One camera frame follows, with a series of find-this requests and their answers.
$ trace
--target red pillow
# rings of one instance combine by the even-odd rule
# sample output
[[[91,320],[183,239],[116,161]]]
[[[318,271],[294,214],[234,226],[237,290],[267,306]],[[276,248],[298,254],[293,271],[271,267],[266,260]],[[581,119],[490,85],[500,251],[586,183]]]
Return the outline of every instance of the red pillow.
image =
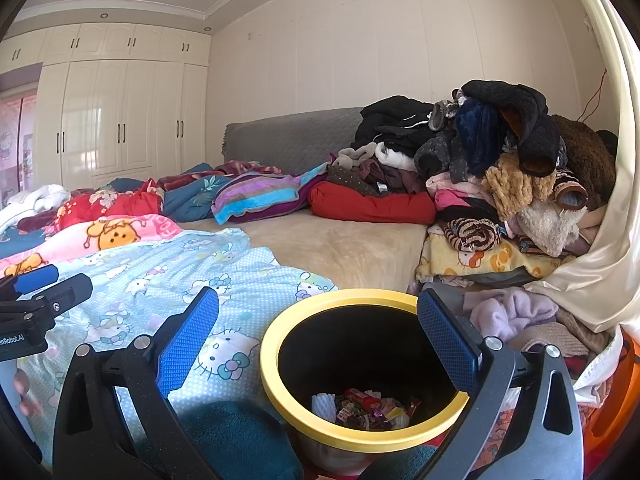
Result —
[[[335,220],[429,225],[436,218],[427,192],[362,196],[349,187],[321,182],[311,190],[308,200],[315,215]]]

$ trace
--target light blue blanket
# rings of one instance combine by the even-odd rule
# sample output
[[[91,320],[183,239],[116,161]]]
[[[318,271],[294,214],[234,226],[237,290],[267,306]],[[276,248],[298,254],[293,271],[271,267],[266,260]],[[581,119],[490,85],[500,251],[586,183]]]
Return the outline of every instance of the light blue blanket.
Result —
[[[60,389],[78,345],[109,350],[128,345],[138,335],[153,334],[208,285],[220,298],[220,316],[184,386],[169,400],[178,414],[215,400],[265,404],[258,352],[268,325],[296,301],[336,288],[320,276],[281,266],[268,248],[252,249],[240,229],[215,234],[184,231],[171,240],[105,250],[57,267],[60,280],[87,274],[94,293],[56,318],[56,327],[47,333],[46,352],[18,363],[30,378],[30,396],[39,406],[30,424],[47,464]],[[142,436],[127,391],[118,394],[133,437]]]

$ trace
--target wardrobe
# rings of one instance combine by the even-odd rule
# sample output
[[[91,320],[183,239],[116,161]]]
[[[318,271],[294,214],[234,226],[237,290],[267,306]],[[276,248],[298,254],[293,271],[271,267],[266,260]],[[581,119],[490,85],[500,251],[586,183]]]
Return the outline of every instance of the wardrobe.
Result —
[[[62,25],[0,43],[0,73],[43,64],[34,184],[96,188],[203,162],[209,45],[205,34],[131,23]]]

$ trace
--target striped blanket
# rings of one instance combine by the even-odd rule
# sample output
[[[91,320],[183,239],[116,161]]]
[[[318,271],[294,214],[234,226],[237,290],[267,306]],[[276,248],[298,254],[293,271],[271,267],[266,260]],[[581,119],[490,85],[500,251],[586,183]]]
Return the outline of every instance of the striped blanket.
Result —
[[[216,196],[211,211],[216,221],[249,221],[281,216],[306,203],[311,188],[324,180],[324,162],[302,175],[245,173],[231,180]]]

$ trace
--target pink curtain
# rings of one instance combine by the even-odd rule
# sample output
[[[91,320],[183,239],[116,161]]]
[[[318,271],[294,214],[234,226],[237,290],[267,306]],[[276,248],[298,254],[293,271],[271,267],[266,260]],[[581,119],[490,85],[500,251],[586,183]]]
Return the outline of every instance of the pink curtain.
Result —
[[[23,189],[31,189],[31,147],[36,95],[0,100],[0,207]]]

